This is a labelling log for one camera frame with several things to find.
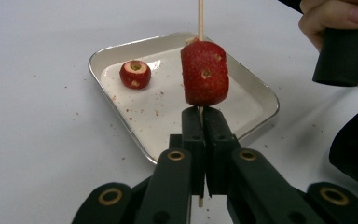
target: black handle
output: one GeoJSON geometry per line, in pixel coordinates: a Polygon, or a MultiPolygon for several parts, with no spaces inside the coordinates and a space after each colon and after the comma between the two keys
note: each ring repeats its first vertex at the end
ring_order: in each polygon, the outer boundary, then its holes
{"type": "Polygon", "coordinates": [[[358,30],[326,29],[312,80],[332,86],[357,86],[358,30]]]}

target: metal rivet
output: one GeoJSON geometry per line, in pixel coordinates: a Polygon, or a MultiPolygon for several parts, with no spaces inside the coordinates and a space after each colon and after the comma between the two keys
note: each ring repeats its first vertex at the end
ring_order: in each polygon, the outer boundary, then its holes
{"type": "Polygon", "coordinates": [[[123,197],[123,191],[121,191],[120,189],[116,189],[116,188],[106,189],[98,197],[98,202],[102,205],[108,206],[120,202],[122,197],[123,197]],[[109,193],[114,193],[115,197],[109,200],[106,199],[106,195],[109,193]]]}
{"type": "Polygon", "coordinates": [[[257,155],[250,150],[243,150],[240,152],[240,157],[246,161],[254,161],[257,155]]]}
{"type": "Polygon", "coordinates": [[[172,161],[180,161],[185,158],[185,153],[181,151],[172,151],[168,153],[168,159],[172,161]]]}
{"type": "Polygon", "coordinates": [[[320,193],[324,199],[335,205],[345,206],[350,203],[348,197],[337,189],[323,187],[320,193]]]}

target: black clamp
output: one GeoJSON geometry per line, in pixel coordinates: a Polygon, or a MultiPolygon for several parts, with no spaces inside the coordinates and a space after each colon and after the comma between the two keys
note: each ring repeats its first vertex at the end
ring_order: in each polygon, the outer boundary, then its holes
{"type": "Polygon", "coordinates": [[[242,148],[223,114],[204,107],[182,112],[154,173],[131,189],[109,183],[94,190],[73,224],[189,223],[191,196],[227,195],[233,223],[358,223],[358,198],[330,183],[302,192],[290,186],[258,151],[242,148]]]}

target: skewered strawberry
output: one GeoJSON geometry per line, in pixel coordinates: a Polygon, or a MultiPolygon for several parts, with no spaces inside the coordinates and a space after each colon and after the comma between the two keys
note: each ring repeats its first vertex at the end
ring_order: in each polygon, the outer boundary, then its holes
{"type": "Polygon", "coordinates": [[[216,105],[228,94],[225,51],[215,43],[196,39],[181,50],[186,102],[216,105]]]}
{"type": "Polygon", "coordinates": [[[124,63],[119,73],[124,86],[136,90],[146,87],[151,78],[150,67],[138,60],[124,63]]]}

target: person's hand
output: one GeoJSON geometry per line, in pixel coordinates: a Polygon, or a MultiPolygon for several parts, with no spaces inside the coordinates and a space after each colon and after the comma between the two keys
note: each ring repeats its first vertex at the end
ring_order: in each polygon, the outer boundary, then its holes
{"type": "Polygon", "coordinates": [[[358,29],[358,0],[303,0],[300,7],[298,26],[319,51],[325,28],[358,29]]]}

